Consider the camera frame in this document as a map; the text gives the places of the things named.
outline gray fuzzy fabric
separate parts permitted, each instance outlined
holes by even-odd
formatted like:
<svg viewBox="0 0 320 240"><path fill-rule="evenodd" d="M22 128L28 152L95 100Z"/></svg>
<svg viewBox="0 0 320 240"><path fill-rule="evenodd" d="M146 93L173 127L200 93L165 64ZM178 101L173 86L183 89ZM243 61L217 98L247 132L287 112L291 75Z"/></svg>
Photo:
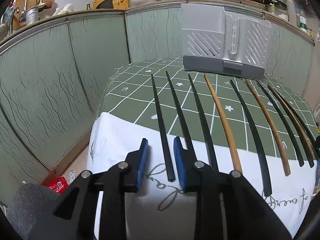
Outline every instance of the gray fuzzy fabric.
<svg viewBox="0 0 320 240"><path fill-rule="evenodd" d="M59 194L37 184L24 184L13 196L7 219L23 240L27 240L40 216L52 212Z"/></svg>

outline white cloth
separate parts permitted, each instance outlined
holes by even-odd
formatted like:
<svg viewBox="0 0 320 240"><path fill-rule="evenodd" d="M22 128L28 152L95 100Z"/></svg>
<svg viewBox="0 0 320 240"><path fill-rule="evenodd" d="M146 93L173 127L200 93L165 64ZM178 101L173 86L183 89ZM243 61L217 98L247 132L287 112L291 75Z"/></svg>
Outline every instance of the white cloth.
<svg viewBox="0 0 320 240"><path fill-rule="evenodd" d="M93 173L107 171L114 164L124 161L128 152L139 149L141 140L148 139L149 160L142 190L125 195L126 226L129 240L193 239L196 195L181 194L177 176L173 139L167 135L176 181L167 181L159 131L122 120L106 112L101 113L92 128L87 168ZM193 141L198 160L208 163L205 143ZM93 150L93 161L90 156ZM214 146L220 172L233 170L228 147ZM243 175L262 195L262 178L258 155L238 149ZM280 158L267 156L272 184L272 197L266 199L281 221L294 236L307 212L315 185L316 166L289 160L291 175L285 176ZM95 235L99 236L102 194L99 196Z"/></svg>

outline white plastic bag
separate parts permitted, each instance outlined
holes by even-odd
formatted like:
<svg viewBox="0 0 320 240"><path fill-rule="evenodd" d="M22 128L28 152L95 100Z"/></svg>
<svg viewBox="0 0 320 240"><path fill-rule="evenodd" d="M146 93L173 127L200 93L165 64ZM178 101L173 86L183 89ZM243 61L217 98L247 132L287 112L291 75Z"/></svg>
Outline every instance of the white plastic bag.
<svg viewBox="0 0 320 240"><path fill-rule="evenodd" d="M63 9L61 8L56 8L55 13L52 16L58 15L58 14L63 14L63 13L67 13L67 12L74 12L75 10L73 9L72 3L68 3L65 5L65 7L63 7Z"/></svg>

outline white squeeze bottle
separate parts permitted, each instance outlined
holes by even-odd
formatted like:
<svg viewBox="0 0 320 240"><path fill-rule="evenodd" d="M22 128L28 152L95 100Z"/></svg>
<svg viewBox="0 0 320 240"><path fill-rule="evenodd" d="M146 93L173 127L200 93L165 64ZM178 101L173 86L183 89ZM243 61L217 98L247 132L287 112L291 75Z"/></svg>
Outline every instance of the white squeeze bottle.
<svg viewBox="0 0 320 240"><path fill-rule="evenodd" d="M294 7L293 0L287 0L287 8L288 8L289 22L293 26L297 26L296 9Z"/></svg>

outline wooden baseboard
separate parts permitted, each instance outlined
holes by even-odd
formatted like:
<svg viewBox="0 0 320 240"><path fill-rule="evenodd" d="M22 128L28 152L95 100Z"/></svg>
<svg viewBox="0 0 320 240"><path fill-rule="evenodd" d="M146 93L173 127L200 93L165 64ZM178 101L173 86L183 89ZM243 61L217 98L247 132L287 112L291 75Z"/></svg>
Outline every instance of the wooden baseboard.
<svg viewBox="0 0 320 240"><path fill-rule="evenodd" d="M54 168L49 172L48 176L42 182L43 186L47 186L51 181L57 179L73 160L81 153L81 151L88 145L91 135L90 128L76 143L66 152L66 154L58 161Z"/></svg>

